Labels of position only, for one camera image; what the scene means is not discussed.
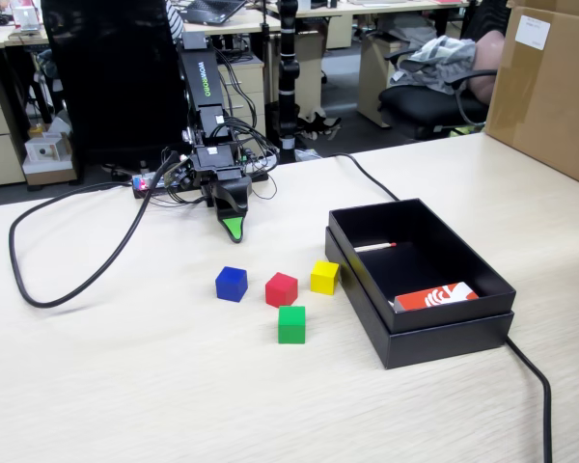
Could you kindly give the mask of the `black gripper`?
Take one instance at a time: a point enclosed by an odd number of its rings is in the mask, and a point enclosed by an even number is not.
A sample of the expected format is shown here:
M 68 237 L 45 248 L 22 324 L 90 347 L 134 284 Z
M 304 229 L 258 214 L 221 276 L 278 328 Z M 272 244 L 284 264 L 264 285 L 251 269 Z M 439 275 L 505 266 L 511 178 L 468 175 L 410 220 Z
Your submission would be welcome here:
M 192 163 L 194 185 L 207 201 L 213 199 L 218 222 L 233 243 L 240 243 L 252 179 L 242 176 L 230 145 L 196 148 Z

